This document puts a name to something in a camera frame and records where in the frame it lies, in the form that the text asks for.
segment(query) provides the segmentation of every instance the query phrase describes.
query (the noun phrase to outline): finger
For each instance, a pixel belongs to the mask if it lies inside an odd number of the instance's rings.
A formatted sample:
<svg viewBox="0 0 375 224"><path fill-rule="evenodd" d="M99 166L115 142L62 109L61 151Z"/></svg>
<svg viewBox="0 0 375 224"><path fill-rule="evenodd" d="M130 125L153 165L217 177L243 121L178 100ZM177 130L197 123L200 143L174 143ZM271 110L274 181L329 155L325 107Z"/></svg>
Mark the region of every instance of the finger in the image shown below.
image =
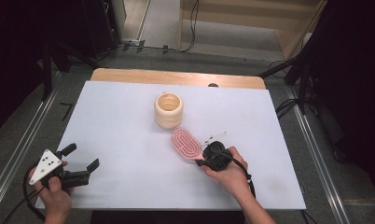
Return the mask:
<svg viewBox="0 0 375 224"><path fill-rule="evenodd" d="M46 198L50 194L49 190L42 185L42 182L40 182L40 180L34 183L34 188L36 192L39 192L39 196L41 196L42 198Z"/></svg>
<svg viewBox="0 0 375 224"><path fill-rule="evenodd" d="M215 178L215 176L217 175L217 172L213 171L210 167L208 167L206 165L203 165L201 168L210 177Z"/></svg>
<svg viewBox="0 0 375 224"><path fill-rule="evenodd" d="M240 158L241 157L241 155L237 151L236 147L229 147L229 152L231 153L231 156L233 156L233 158Z"/></svg>
<svg viewBox="0 0 375 224"><path fill-rule="evenodd" d="M31 171L30 171L30 174L28 174L28 177L33 177L33 174L34 174L34 172L35 172L35 170L36 170L36 167L34 167Z"/></svg>
<svg viewBox="0 0 375 224"><path fill-rule="evenodd" d="M62 182L59 177L54 176L49 180L49 189L51 192L56 192L62 189Z"/></svg>

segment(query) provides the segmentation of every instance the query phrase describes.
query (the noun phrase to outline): hand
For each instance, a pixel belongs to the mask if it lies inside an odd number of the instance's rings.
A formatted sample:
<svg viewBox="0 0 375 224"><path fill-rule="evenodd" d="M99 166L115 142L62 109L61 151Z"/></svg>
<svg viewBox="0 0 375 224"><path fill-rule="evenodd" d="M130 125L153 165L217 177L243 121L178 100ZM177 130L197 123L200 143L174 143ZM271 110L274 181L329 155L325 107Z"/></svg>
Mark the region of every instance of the hand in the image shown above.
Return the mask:
<svg viewBox="0 0 375 224"><path fill-rule="evenodd" d="M243 159L240 153L238 153L235 147L230 147L229 151L235 160L239 161L245 169L248 169L248 163ZM232 161L225 170L220 172L213 171L208 166L203 166L202 169L207 175L219 182L223 188L236 199L243 210L246 223L275 223L252 195L246 181L245 172L234 161Z"/></svg>
<svg viewBox="0 0 375 224"><path fill-rule="evenodd" d="M30 178L33 176L35 168L30 172ZM72 202L69 195L62 190L62 183L59 177L54 176L49 180L49 188L44 188L40 181L34 184L35 190L40 191L39 197L46 207L45 223L64 223L71 210Z"/></svg>
<svg viewBox="0 0 375 224"><path fill-rule="evenodd" d="M235 147L230 147L229 152L235 160L239 161L245 167L245 169L248 169L248 163L243 159ZM232 161L225 170L220 172L213 171L205 165L203 165L202 169L216 182L219 182L225 190L233 196L245 189L249 190L245 172L234 161Z"/></svg>

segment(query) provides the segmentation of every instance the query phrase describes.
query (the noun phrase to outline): white board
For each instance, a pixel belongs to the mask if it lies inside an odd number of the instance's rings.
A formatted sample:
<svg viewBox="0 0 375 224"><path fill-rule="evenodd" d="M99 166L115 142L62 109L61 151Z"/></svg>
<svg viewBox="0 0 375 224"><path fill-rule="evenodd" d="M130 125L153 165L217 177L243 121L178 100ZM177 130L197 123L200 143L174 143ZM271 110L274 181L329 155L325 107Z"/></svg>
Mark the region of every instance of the white board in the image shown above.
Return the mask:
<svg viewBox="0 0 375 224"><path fill-rule="evenodd" d="M239 205L194 162L173 148L172 131L155 121L154 102L163 92L184 101L181 127L200 142L220 139L248 162L258 201L265 209L305 209L269 92L121 82L86 82L59 150L76 143L63 158L65 170L100 166L88 186L72 192L74 208L238 210ZM43 208L40 200L38 207Z"/></svg>

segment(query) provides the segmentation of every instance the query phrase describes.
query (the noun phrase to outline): metal rail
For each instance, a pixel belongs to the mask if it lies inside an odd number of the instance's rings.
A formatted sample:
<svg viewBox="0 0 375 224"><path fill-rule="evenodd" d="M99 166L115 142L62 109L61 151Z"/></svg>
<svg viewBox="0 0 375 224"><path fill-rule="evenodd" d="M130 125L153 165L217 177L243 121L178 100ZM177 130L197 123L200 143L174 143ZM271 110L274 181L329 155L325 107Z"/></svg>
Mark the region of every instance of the metal rail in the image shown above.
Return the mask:
<svg viewBox="0 0 375 224"><path fill-rule="evenodd" d="M295 91L292 90L292 87L287 86L287 92L288 92L289 98L291 99L298 98ZM321 150L319 146L316 144L315 138L313 136L313 132L309 125L309 121L307 120L305 115L301 114L299 107L297 105L295 105L294 109L295 109L296 117L298 118L300 128L303 131L304 138L306 140L307 146L312 156L313 163L315 164L316 171L318 172L319 177L322 182L322 186L324 187L327 200L333 211L333 215L335 216L337 223L349 224L350 219L347 216L341 197L331 178L330 172L328 171L326 167L325 161L322 157Z"/></svg>
<svg viewBox="0 0 375 224"><path fill-rule="evenodd" d="M37 131L39 130L45 116L49 112L49 109L54 101L54 98L56 97L57 92L61 84L63 83L64 77L65 75L62 74L61 72L57 72L54 75L53 92L50 93L50 96L47 99L47 101L42 102L40 106L38 107L38 109L36 110L33 119L28 125L28 128L25 130L24 135L22 136L12 156L7 162L7 165L5 166L4 170L0 174L0 203L2 202L2 199L4 198L7 192L7 189L10 183L12 182L15 174L20 168L21 162L24 159L25 154L29 150L30 145L33 142L35 135Z"/></svg>

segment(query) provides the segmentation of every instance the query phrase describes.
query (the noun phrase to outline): person's left hand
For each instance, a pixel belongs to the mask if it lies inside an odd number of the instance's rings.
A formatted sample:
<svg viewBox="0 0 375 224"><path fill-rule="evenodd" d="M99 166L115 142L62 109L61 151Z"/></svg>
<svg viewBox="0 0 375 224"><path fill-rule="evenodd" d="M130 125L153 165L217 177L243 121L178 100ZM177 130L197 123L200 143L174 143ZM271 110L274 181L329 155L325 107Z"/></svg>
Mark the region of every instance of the person's left hand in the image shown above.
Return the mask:
<svg viewBox="0 0 375 224"><path fill-rule="evenodd" d="M30 172L30 178L33 176L35 168ZM49 188L44 188L40 181L34 184L35 190L40 191L39 197L46 207L45 223L64 223L71 210L72 201L68 193L62 190L62 183L59 177L54 176L49 180Z"/></svg>

